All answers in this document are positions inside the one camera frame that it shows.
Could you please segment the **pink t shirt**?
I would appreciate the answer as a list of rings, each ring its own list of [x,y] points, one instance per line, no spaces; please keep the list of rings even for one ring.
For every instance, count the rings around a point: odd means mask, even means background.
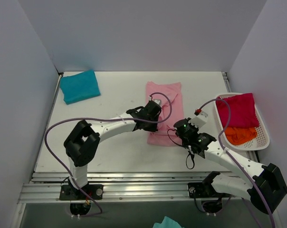
[[[173,125],[184,119],[183,101],[182,101],[182,85],[180,82],[173,84],[159,85],[154,82],[147,82],[146,84],[146,100],[149,100],[150,95],[153,99],[161,99],[162,111],[159,115],[159,121],[167,119],[165,122],[157,124],[157,130],[154,133],[148,133],[147,143],[157,146],[176,146],[181,144],[179,139],[173,131]]]

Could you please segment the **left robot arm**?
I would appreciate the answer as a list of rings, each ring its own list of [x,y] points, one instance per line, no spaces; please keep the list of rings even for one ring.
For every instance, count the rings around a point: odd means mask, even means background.
[[[145,107],[130,109],[119,116],[120,121],[88,123],[79,121],[67,139],[64,141],[66,154],[69,157],[70,194],[76,199],[82,199],[87,195],[87,165],[94,158],[98,145],[111,137],[121,133],[144,130],[157,131],[157,121],[161,113],[161,100],[155,99],[147,103]]]

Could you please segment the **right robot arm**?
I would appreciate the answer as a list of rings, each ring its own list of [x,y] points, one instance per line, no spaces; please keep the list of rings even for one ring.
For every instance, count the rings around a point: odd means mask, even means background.
[[[278,166],[264,165],[225,147],[219,138],[200,133],[188,119],[173,125],[183,147],[190,154],[213,161],[234,174],[212,171],[202,182],[208,196],[229,194],[249,200],[259,211],[273,213],[287,194],[287,185]]]

